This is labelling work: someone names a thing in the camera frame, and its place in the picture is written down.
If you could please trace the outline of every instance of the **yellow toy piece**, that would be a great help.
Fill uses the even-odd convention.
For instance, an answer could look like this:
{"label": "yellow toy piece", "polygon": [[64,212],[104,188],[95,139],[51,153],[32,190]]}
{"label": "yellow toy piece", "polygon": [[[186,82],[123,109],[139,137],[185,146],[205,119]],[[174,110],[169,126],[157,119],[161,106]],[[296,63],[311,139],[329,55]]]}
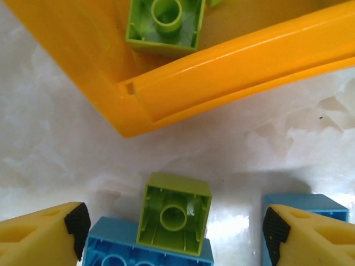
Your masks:
{"label": "yellow toy piece", "polygon": [[355,225],[270,205],[263,232],[273,266],[354,266]]}
{"label": "yellow toy piece", "polygon": [[355,65],[355,0],[225,0],[170,64],[126,43],[128,0],[3,1],[124,137]]}
{"label": "yellow toy piece", "polygon": [[89,228],[80,202],[0,222],[0,266],[75,266]]}

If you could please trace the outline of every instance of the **white marble surface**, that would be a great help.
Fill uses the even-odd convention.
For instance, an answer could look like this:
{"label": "white marble surface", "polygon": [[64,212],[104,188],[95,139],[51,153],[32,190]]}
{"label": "white marble surface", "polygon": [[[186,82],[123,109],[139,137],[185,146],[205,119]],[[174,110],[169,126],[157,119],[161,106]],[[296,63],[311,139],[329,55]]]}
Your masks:
{"label": "white marble surface", "polygon": [[0,220],[68,201],[137,220],[145,181],[209,181],[216,266],[260,264],[261,197],[324,193],[355,222],[355,68],[123,139],[0,2]]}

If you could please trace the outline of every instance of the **blue block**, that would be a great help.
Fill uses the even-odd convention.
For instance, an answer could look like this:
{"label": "blue block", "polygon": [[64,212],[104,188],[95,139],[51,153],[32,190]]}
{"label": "blue block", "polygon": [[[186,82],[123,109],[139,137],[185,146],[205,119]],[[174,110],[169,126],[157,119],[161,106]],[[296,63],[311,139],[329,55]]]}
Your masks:
{"label": "blue block", "polygon": [[[323,194],[270,194],[264,196],[263,215],[271,204],[281,204],[307,212],[348,222],[349,210]],[[262,266],[272,266],[270,256],[262,237]]]}
{"label": "blue block", "polygon": [[213,266],[211,244],[199,257],[136,244],[138,223],[101,217],[90,230],[83,266]]}

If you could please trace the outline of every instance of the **lime green block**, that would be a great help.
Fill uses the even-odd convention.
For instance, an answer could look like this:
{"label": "lime green block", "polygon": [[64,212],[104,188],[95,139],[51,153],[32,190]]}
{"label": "lime green block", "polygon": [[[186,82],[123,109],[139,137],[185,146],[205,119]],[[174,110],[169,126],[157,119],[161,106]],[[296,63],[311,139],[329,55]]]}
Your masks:
{"label": "lime green block", "polygon": [[210,7],[214,7],[221,3],[223,0],[207,0],[207,3],[209,4]]}
{"label": "lime green block", "polygon": [[126,41],[134,51],[179,58],[197,51],[206,0],[131,0]]}
{"label": "lime green block", "polygon": [[205,181],[152,174],[145,187],[137,244],[200,255],[211,200]]}

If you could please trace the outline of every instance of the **black end cap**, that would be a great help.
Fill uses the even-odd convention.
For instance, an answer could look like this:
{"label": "black end cap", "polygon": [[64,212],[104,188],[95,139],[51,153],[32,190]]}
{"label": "black end cap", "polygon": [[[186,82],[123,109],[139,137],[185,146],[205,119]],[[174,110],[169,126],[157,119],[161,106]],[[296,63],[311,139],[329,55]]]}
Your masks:
{"label": "black end cap", "polygon": [[88,208],[81,203],[64,218],[68,234],[74,235],[74,251],[79,261],[82,259],[85,241],[87,240],[91,221]]}
{"label": "black end cap", "polygon": [[271,207],[266,211],[262,231],[272,266],[280,259],[280,244],[287,241],[291,227]]}

